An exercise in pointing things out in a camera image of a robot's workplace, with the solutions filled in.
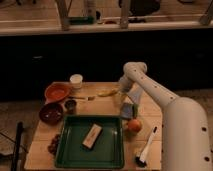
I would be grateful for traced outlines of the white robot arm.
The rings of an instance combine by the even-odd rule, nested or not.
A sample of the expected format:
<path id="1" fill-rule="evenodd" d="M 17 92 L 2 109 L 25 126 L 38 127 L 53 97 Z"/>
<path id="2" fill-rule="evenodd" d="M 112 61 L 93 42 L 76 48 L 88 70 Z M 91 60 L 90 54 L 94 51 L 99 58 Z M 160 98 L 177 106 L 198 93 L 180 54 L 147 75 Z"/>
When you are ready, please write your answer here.
<path id="1" fill-rule="evenodd" d="M 127 62 L 119 90 L 140 86 L 162 111 L 162 171 L 212 171 L 207 115 L 194 99 L 181 97 L 146 75 L 144 62 Z"/>

